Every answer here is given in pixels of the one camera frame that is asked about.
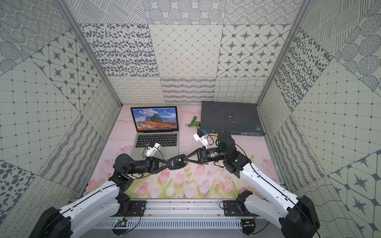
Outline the black wireless mouse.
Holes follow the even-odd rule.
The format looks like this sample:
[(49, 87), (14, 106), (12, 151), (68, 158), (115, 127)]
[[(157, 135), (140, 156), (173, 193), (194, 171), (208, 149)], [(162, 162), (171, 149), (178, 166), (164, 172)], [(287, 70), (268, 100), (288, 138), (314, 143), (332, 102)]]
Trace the black wireless mouse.
[(172, 157), (168, 160), (168, 169), (177, 170), (182, 169), (187, 165), (187, 157), (185, 154)]

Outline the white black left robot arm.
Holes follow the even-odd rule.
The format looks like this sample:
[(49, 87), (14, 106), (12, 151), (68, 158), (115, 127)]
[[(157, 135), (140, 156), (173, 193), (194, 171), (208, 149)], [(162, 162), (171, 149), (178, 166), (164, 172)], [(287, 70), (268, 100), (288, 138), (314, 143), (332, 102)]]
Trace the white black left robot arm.
[(132, 174), (157, 174), (173, 165), (170, 160), (146, 157), (135, 161), (128, 154), (119, 155), (114, 173), (98, 189), (81, 199), (43, 212), (31, 232), (32, 238), (79, 238), (101, 221), (113, 216), (128, 216), (137, 206), (126, 191), (133, 183)]

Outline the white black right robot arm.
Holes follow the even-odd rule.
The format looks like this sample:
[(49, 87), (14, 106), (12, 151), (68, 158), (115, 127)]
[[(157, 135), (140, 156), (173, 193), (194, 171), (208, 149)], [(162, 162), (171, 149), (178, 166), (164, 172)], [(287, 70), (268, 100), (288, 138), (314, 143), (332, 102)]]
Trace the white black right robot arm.
[(307, 196), (299, 197), (266, 176), (235, 143), (229, 133), (218, 134), (217, 147), (198, 148), (189, 155), (181, 155), (175, 162), (208, 164), (222, 161), (225, 169), (250, 184), (264, 199), (250, 192), (238, 197), (242, 208), (277, 226), (286, 238), (312, 238), (318, 234), (320, 223), (314, 203)]

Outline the silver open laptop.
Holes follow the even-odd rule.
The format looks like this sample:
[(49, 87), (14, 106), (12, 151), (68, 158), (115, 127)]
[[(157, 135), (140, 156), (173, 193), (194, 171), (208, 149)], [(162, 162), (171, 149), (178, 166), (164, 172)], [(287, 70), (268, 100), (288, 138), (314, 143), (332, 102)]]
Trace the silver open laptop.
[(180, 127), (176, 106), (132, 107), (131, 113), (137, 131), (132, 151), (134, 160), (144, 160), (148, 148), (158, 148), (159, 151), (151, 156), (160, 159), (179, 154)]

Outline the green crimping tool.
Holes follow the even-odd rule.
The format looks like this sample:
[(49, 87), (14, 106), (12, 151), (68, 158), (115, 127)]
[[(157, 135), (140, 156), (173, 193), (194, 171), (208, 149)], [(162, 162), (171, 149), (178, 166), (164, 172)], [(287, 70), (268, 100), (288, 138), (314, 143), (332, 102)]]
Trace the green crimping tool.
[(194, 116), (192, 118), (192, 121), (190, 123), (188, 123), (188, 124), (185, 124), (185, 126), (187, 126), (187, 127), (197, 127), (197, 128), (200, 127), (200, 122), (197, 121), (197, 116)]

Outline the aluminium mounting rail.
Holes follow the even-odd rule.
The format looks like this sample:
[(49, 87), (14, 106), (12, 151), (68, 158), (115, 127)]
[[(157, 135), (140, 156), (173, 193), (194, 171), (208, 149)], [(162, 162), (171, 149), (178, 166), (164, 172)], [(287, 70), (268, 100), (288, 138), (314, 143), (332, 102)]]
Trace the aluminium mounting rail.
[[(203, 219), (225, 217), (221, 199), (148, 199), (143, 218), (180, 218)], [(287, 214), (287, 208), (275, 207), (269, 201), (250, 195), (244, 206), (254, 216), (266, 220), (278, 220)]]

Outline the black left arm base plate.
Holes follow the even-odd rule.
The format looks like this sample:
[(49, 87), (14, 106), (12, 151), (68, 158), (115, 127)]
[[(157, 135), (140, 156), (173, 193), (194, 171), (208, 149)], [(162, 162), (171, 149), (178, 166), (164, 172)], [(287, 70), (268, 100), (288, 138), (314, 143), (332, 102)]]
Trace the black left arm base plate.
[(144, 216), (146, 209), (146, 200), (128, 200), (120, 204), (118, 215), (123, 217)]

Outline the dark grey network switch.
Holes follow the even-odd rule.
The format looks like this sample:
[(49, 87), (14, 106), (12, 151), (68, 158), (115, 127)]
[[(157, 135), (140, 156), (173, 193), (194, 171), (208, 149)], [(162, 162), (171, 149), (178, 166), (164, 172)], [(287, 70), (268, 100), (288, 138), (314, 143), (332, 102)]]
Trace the dark grey network switch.
[(264, 136), (256, 104), (203, 101), (200, 129), (210, 134)]

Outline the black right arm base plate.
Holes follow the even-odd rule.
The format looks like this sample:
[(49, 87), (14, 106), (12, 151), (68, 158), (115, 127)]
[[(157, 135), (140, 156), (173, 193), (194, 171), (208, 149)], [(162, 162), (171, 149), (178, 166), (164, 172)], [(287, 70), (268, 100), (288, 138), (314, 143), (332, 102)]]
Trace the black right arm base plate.
[(225, 217), (253, 217), (244, 206), (244, 203), (236, 200), (223, 200), (222, 207)]

